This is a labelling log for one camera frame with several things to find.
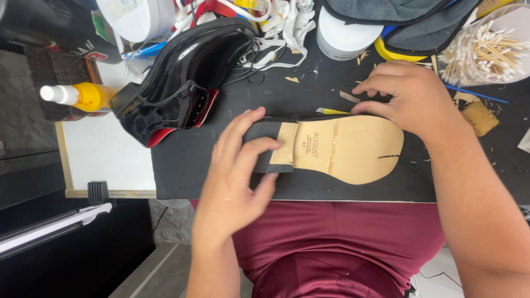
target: right hand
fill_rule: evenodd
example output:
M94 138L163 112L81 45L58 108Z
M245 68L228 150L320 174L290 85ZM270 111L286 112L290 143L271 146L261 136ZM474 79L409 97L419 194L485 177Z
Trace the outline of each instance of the right hand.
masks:
M369 97L377 92L394 97L389 103L362 101L351 113L367 112L384 117L418 135L424 142L440 133L471 128L441 80L423 66L402 60L381 63L352 93L365 91Z

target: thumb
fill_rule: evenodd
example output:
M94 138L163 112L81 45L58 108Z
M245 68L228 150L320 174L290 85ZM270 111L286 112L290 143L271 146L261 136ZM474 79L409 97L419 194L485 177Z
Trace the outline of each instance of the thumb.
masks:
M250 201L250 207L255 212L256 218L265 212L265 208L267 208L272 195L274 195L276 178L278 178L278 173L265 174L254 190L254 198Z
M350 111L351 114L368 113L376 116L381 116L390 119L392 109L391 107L379 101L367 100L356 104Z

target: white spray cap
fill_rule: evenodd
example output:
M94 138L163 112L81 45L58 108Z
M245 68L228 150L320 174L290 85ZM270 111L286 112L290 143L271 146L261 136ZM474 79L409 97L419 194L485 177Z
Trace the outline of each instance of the white spray cap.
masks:
M46 101L73 106L79 101L79 92L72 86L43 86L40 97Z

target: hand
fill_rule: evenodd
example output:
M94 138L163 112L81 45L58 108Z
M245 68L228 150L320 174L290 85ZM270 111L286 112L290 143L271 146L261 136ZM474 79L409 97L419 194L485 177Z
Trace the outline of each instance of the hand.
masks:
M194 242L220 245L265 211L274 194L278 174L266 174L254 191L249 188L250 175L258 155L277 150L281 144L261 137L242 145L243 135L264 115L264 107L247 110L234 118L219 136L193 223Z
M382 116L424 142L440 133L471 128L436 74L414 63L394 60L379 64L352 93L365 91L369 97L377 92L394 97L389 103L360 102L351 113Z

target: black cutting mat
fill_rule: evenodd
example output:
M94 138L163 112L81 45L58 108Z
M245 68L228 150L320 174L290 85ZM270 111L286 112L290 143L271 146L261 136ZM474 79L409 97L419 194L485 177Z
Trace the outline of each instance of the black cutting mat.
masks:
M271 68L267 70L265 81L256 86L245 80L228 85L220 90L202 127L176 130L152 148L159 199L199 198L217 137L232 118L246 109L264 106L268 115L277 117L313 114L320 107L349 111L354 103L341 98L339 91L350 93L358 84L356 81L364 80L372 71L374 63L385 62L373 46L368 48L369 55L360 65L356 59L331 60L316 44L316 29L307 34L305 45L309 54L299 67ZM282 62L292 63L300 57L287 49ZM286 80L287 76L298 78L300 83ZM490 161L496 162L497 173L521 205L530 204L530 153L517 148L530 127L530 120L523 120L530 118L530 85L527 82L469 88L510 102L497 106L496 102L488 101L488 108L495 113L499 107L502 109L497 115L500 124L480 141ZM358 97L368 99L365 94ZM407 132L397 166L383 179L365 185L349 185L324 173L295 169L293 173L281 174L276 185L273 199L278 200L436 201L427 150L416 135Z

